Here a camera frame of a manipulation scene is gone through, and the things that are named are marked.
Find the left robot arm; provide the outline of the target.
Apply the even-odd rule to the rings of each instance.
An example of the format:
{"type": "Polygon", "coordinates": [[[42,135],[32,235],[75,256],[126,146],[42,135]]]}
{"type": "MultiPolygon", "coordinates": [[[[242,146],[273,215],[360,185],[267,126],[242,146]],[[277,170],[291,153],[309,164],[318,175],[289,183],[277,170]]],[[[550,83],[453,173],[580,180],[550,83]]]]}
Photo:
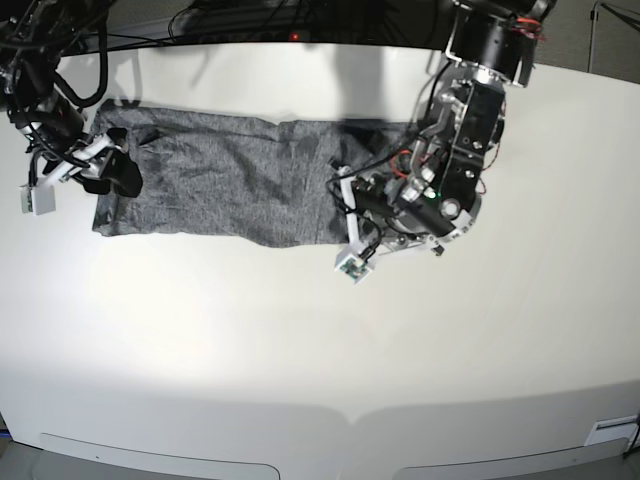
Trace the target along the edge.
{"type": "Polygon", "coordinates": [[[378,256],[444,253],[476,222],[486,156],[498,151],[508,86],[524,88],[553,1],[457,1],[446,61],[422,118],[399,143],[360,167],[334,160],[326,183],[346,220],[335,268],[365,279],[378,256]]]}

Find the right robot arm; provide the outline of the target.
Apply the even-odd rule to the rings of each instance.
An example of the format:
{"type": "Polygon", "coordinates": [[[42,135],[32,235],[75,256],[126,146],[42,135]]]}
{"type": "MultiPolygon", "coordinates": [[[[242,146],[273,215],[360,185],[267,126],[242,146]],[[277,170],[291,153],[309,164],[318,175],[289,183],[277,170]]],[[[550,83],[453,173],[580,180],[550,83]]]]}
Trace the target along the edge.
{"type": "Polygon", "coordinates": [[[137,197],[143,187],[128,151],[128,133],[111,127],[90,134],[86,109],[108,86],[110,1],[7,1],[1,9],[1,109],[27,140],[27,180],[21,208],[43,215],[56,209],[55,187],[75,181],[93,195],[137,197]],[[58,71],[63,54],[86,33],[97,37],[96,91],[82,97],[58,71]]]}

